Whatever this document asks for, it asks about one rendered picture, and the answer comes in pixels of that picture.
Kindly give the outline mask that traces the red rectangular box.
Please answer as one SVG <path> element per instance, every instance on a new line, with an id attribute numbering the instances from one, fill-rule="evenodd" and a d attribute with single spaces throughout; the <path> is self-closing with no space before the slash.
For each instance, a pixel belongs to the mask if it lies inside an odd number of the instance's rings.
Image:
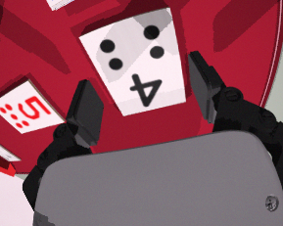
<path id="1" fill-rule="evenodd" d="M 9 162 L 0 159 L 0 172 L 14 177 L 16 170 Z"/>

